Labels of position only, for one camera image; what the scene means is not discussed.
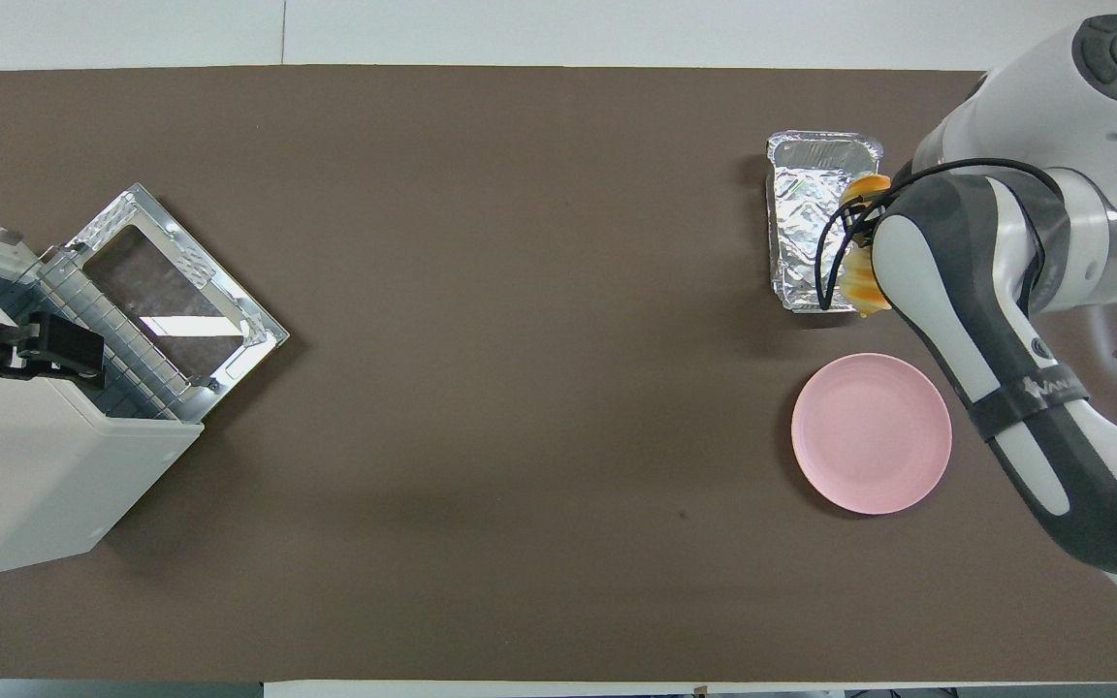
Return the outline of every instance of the black cable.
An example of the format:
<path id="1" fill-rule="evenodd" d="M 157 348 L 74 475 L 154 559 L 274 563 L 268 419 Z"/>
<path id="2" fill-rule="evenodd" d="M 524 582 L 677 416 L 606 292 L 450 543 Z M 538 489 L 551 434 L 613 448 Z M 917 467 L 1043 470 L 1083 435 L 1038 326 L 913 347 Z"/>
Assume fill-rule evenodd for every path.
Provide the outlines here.
<path id="1" fill-rule="evenodd" d="M 875 194 L 871 202 L 869 202 L 868 207 L 865 207 L 863 211 L 860 211 L 860 216 L 856 217 L 856 221 L 852 221 L 851 226 L 843 224 L 843 230 L 847 232 L 842 236 L 842 242 L 839 245 L 838 251 L 834 252 L 834 259 L 832 265 L 830 265 L 832 274 L 830 274 L 827 286 L 823 289 L 821 288 L 820 260 L 821 255 L 823 255 L 825 250 L 825 237 L 829 233 L 829 227 L 834 224 L 834 220 L 838 220 L 841 216 L 843 209 L 847 208 L 847 203 L 839 207 L 839 209 L 836 210 L 830 217 L 830 220 L 827 222 L 825 230 L 821 232 L 819 243 L 817 243 L 817 266 L 814 267 L 814 275 L 812 275 L 812 280 L 817 284 L 817 302 L 819 302 L 819 307 L 823 310 L 830 309 L 830 304 L 832 304 L 834 299 L 834 285 L 838 284 L 838 272 L 839 266 L 842 265 L 842 257 L 846 255 L 851 239 L 855 238 L 858 232 L 861 232 L 861 229 L 865 227 L 865 221 L 868 220 L 870 213 L 882 207 L 888 207 L 888 204 L 894 202 L 895 198 L 899 195 L 900 191 L 915 184 L 915 182 L 919 179 L 935 175 L 935 173 L 954 171 L 954 169 L 961 168 L 1004 168 L 1010 169 L 1010 171 L 1028 173 L 1028 175 L 1032 175 L 1038 179 L 1038 181 L 1046 185 L 1051 193 L 1058 195 L 1060 201 L 1062 200 L 1062 189 L 1059 188 L 1059 182 L 1054 181 L 1054 178 L 1050 176 L 1050 173 L 1042 171 L 1042 169 L 1037 165 L 1021 163 L 1019 160 L 1008 160 L 1005 157 L 968 157 L 965 160 L 953 160 L 949 163 L 934 165 L 932 168 L 923 169 L 923 171 L 918 173 L 911 173 L 911 175 L 904 178 L 904 181 L 894 182 L 894 184 L 890 185 L 890 189 L 882 191 L 881 194 Z M 1031 288 L 1032 286 L 1035 286 L 1038 279 L 1040 278 L 1042 267 L 1046 267 L 1046 245 L 1041 241 L 1041 235 L 1038 233 L 1035 226 L 1029 224 L 1028 229 L 1029 231 L 1032 231 L 1032 242 L 1037 246 L 1038 257 L 1038 264 L 1035 266 L 1037 270 L 1033 272 L 1032 280 L 1029 283 L 1029 288 Z"/>
<path id="2" fill-rule="evenodd" d="M 823 310 L 830 309 L 830 298 L 834 294 L 834 287 L 832 286 L 830 287 L 828 296 L 821 296 L 821 291 L 823 290 L 823 288 L 821 288 L 821 252 L 825 250 L 825 236 L 828 236 L 830 233 L 830 229 L 834 227 L 834 221 L 841 220 L 842 213 L 850 211 L 851 207 L 855 207 L 855 204 L 859 202 L 859 198 L 852 199 L 850 202 L 843 203 L 838 209 L 834 209 L 834 212 L 830 213 L 830 218 L 825 221 L 825 227 L 821 229 L 821 235 L 817 239 L 817 257 L 812 260 L 812 284 L 814 284 L 814 287 L 817 288 L 817 305 L 819 305 L 819 307 Z M 841 247 L 847 247 L 847 245 L 848 243 L 844 239 Z M 833 270 L 836 275 L 839 274 L 838 264 L 834 264 Z"/>

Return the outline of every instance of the aluminum foil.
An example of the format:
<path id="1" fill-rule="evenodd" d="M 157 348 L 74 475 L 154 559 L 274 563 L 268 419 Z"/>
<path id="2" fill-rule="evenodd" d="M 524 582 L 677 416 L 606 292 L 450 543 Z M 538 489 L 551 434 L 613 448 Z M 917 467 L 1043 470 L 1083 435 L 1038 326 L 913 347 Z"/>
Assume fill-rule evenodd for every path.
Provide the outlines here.
<path id="1" fill-rule="evenodd" d="M 848 182 L 878 171 L 881 144 L 857 133 L 782 131 L 770 137 L 767 154 L 773 165 L 766 182 L 771 283 L 784 308 L 821 313 L 812 286 L 817 239 Z M 834 272 L 830 265 L 841 239 L 842 227 L 834 224 L 821 256 L 823 283 Z M 837 288 L 830 312 L 855 309 Z"/>

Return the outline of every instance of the wire rack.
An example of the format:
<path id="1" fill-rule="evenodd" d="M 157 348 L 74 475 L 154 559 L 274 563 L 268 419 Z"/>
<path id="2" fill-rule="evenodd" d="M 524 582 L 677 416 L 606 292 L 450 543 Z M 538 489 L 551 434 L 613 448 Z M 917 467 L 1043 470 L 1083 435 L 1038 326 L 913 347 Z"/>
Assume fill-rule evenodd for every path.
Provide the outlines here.
<path id="1" fill-rule="evenodd" d="M 106 388 L 82 385 L 94 405 L 111 417 L 178 420 L 172 408 L 208 379 L 188 376 L 161 353 L 127 314 L 80 269 L 75 251 L 42 256 L 21 283 L 0 279 L 0 308 L 21 322 L 46 310 L 106 337 Z"/>

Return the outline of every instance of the brown table mat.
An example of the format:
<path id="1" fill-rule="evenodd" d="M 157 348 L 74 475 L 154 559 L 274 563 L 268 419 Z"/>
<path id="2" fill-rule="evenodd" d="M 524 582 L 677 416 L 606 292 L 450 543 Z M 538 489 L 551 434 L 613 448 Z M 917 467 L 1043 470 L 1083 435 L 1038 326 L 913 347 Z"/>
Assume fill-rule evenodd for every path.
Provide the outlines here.
<path id="1" fill-rule="evenodd" d="M 1117 589 L 962 411 L 897 516 L 790 455 L 843 354 L 958 403 L 895 315 L 767 290 L 766 137 L 868 133 L 894 172 L 974 80 L 0 74 L 0 224 L 40 250 L 141 181 L 294 333 L 92 553 L 0 574 L 0 677 L 1117 680 Z M 1046 327 L 1117 421 L 1117 306 Z"/>

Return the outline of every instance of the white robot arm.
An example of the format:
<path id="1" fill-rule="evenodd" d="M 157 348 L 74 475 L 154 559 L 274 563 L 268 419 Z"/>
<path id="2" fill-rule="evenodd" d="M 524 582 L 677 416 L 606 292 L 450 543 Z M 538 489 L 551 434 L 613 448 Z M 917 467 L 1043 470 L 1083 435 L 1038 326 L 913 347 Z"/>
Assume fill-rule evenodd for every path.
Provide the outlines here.
<path id="1" fill-rule="evenodd" d="M 1117 300 L 1117 15 L 990 71 L 922 142 L 911 169 L 985 157 L 1027 172 L 962 168 L 914 180 L 882 202 L 873 274 L 1033 516 L 1117 583 L 1117 426 L 1029 321 Z"/>

